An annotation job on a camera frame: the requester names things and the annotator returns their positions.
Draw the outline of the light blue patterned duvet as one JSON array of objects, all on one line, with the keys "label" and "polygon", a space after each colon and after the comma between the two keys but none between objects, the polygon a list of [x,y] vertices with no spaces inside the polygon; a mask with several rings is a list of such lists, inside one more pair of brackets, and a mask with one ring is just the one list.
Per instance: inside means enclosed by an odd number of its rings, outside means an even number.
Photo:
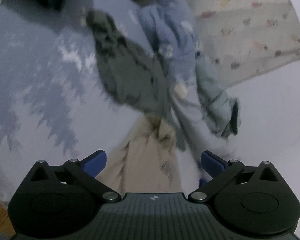
[{"label": "light blue patterned duvet", "polygon": [[197,91],[196,58],[204,55],[204,50],[187,3],[156,0],[140,9],[139,21],[153,51],[167,67],[172,114],[194,159],[200,161],[205,150],[226,159],[234,158],[228,138],[212,134],[203,119]]}]

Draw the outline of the white patterned curtain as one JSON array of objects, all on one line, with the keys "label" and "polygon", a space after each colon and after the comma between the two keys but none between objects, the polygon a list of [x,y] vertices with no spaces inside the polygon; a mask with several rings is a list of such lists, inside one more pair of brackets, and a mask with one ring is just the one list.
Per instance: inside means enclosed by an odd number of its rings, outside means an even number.
[{"label": "white patterned curtain", "polygon": [[300,60],[300,22],[291,0],[185,2],[226,86]]}]

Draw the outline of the grey-green garment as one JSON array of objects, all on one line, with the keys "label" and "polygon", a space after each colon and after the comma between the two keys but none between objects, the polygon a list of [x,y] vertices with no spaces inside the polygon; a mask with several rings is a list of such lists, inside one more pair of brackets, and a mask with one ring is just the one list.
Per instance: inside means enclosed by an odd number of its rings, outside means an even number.
[{"label": "grey-green garment", "polygon": [[93,33],[98,73],[105,90],[119,104],[164,118],[175,129],[177,148],[184,151],[185,137],[171,113],[167,67],[157,55],[149,56],[139,44],[126,38],[106,12],[92,10],[86,22]]}]

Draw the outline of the royal blue garment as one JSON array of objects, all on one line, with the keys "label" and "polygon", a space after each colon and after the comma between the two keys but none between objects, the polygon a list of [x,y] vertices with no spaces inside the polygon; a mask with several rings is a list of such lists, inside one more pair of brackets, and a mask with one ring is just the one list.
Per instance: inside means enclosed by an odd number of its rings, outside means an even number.
[{"label": "royal blue garment", "polygon": [[205,178],[200,178],[199,180],[199,187],[204,186],[207,183],[207,181],[205,180]]}]

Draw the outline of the teal green blanket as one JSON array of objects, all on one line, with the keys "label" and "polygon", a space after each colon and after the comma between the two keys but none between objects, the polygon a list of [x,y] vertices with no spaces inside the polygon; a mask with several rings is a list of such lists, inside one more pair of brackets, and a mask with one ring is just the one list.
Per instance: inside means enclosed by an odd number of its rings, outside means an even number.
[{"label": "teal green blanket", "polygon": [[198,98],[211,133],[219,138],[237,135],[241,124],[238,98],[228,96],[214,65],[204,55],[196,58]]}]

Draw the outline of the beige t-shirt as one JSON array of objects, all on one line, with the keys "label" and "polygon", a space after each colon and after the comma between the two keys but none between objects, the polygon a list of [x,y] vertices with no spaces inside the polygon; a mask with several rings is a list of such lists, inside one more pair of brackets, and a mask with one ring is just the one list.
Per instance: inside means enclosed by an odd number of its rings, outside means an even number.
[{"label": "beige t-shirt", "polygon": [[141,117],[96,179],[121,195],[182,192],[174,128],[157,116]]}]

